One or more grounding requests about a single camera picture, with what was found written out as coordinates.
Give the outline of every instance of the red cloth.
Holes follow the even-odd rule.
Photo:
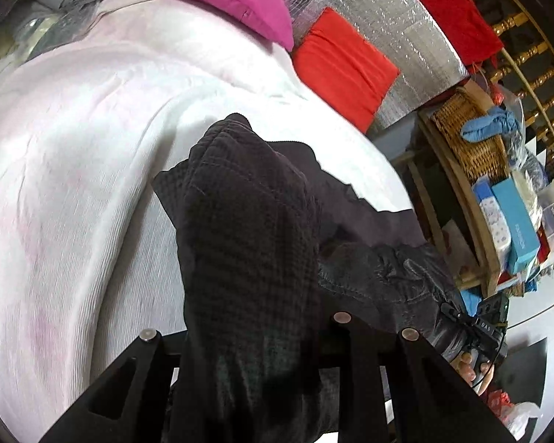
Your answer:
[[[472,0],[420,0],[465,66],[496,55],[503,43]]]
[[[400,74],[332,8],[312,25],[293,62],[300,80],[362,133]]]

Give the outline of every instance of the silver screw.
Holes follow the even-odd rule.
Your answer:
[[[139,338],[146,343],[152,341],[156,337],[157,331],[154,328],[145,328],[139,332]]]
[[[334,319],[334,321],[342,325],[351,321],[351,315],[349,315],[349,313],[347,313],[346,311],[339,311],[338,313],[335,313],[332,318]]]
[[[402,338],[408,341],[416,341],[419,339],[419,332],[414,328],[405,328],[402,330]]]

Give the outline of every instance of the bed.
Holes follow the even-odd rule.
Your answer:
[[[376,209],[411,208],[285,50],[192,1],[119,9],[0,74],[0,417],[21,443],[140,330],[185,328],[174,229],[148,182],[235,111],[265,140],[309,144]]]

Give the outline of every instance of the black device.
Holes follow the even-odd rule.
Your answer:
[[[381,365],[390,386],[397,441],[514,442],[491,410],[417,330],[384,333],[352,314],[336,310],[327,314],[318,367],[340,369],[339,442],[390,441]],[[186,331],[167,336],[155,330],[142,331],[40,443],[160,442],[172,372],[180,366],[187,338]],[[182,441],[192,440],[184,435]]]
[[[468,333],[463,350],[472,355],[472,369],[476,378],[472,382],[476,387],[485,378],[481,371],[483,363],[500,364],[507,357],[505,332],[509,299],[502,293],[481,301],[475,316],[460,312],[449,303],[441,304],[441,312],[452,321],[462,325]]]

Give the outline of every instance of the teal box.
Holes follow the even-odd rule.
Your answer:
[[[507,269],[511,275],[515,275],[525,269],[538,254],[538,235],[511,178],[497,183],[492,190],[511,232],[511,252]]]

